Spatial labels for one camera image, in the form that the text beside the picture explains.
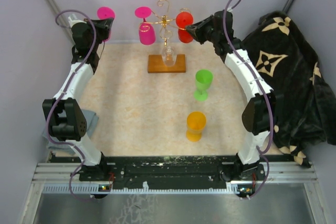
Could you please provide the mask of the red plastic wine glass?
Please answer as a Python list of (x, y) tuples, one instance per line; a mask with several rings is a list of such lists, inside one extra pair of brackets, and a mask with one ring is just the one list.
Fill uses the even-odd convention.
[(178, 38), (181, 42), (188, 44), (193, 41), (193, 37), (186, 31), (186, 26), (193, 23), (193, 16), (189, 12), (180, 12), (176, 17), (178, 26)]

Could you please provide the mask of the clear wine glass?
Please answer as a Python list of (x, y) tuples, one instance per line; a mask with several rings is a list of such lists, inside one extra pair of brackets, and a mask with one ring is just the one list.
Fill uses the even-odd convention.
[(162, 50), (162, 60), (163, 63), (168, 66), (168, 67), (172, 67), (173, 65), (175, 65), (176, 62), (176, 53), (173, 47), (171, 46), (165, 46)]

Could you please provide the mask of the magenta plastic wine glass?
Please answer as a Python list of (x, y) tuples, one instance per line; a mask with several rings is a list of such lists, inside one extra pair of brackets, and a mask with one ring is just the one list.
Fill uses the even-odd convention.
[(149, 46), (156, 40), (155, 31), (153, 26), (146, 21), (146, 19), (152, 14), (149, 7), (141, 6), (135, 10), (135, 16), (142, 19), (142, 23), (139, 25), (139, 40), (143, 45)]

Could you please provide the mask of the gold wire wine glass rack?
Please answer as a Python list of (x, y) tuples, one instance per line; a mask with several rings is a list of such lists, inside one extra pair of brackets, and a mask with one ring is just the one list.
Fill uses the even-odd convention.
[(142, 19), (139, 24), (138, 33), (140, 43), (146, 46), (156, 42), (154, 26), (160, 26), (159, 37), (163, 40), (163, 49), (159, 55), (148, 56), (148, 73), (185, 73), (186, 57), (184, 54), (177, 54), (176, 50), (168, 43), (173, 37), (171, 28), (177, 29), (180, 42), (188, 44), (193, 41), (193, 37), (186, 31), (186, 27), (194, 21), (193, 15), (187, 8), (181, 8), (175, 18), (169, 16), (170, 2), (168, 0), (158, 0), (157, 6), (166, 5), (163, 15), (158, 15), (147, 6), (138, 7), (134, 14)]

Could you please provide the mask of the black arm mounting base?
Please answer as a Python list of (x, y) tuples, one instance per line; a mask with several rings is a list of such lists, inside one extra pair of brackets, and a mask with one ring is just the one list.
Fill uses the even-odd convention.
[(105, 157), (96, 166), (79, 166), (79, 158), (51, 158), (52, 165), (71, 179), (73, 193), (84, 193), (78, 182), (90, 183), (89, 192), (95, 198), (108, 194), (186, 194), (233, 193), (250, 197), (258, 182), (269, 174), (268, 165), (260, 162), (250, 171), (240, 173), (236, 156), (149, 156)]

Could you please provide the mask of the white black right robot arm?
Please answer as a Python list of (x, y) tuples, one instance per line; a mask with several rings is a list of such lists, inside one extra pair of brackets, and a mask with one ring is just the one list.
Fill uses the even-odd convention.
[(209, 41), (213, 44), (215, 53), (244, 91), (247, 105), (241, 119), (247, 134), (236, 155), (234, 172), (239, 179), (248, 179), (258, 166), (264, 141), (272, 140), (284, 96), (261, 77), (243, 42), (234, 36), (231, 12), (218, 11), (198, 23), (187, 25), (185, 29), (198, 43)]

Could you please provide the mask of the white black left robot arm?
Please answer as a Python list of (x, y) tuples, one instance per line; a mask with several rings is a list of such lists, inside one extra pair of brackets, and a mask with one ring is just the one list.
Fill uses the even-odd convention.
[(111, 32), (112, 17), (100, 20), (68, 18), (72, 38), (70, 72), (60, 90), (51, 99), (43, 101), (47, 139), (55, 145), (69, 146), (90, 173), (98, 180), (108, 177), (109, 167), (101, 163), (102, 154), (87, 133), (87, 120), (78, 102), (95, 74), (99, 56), (97, 49)]

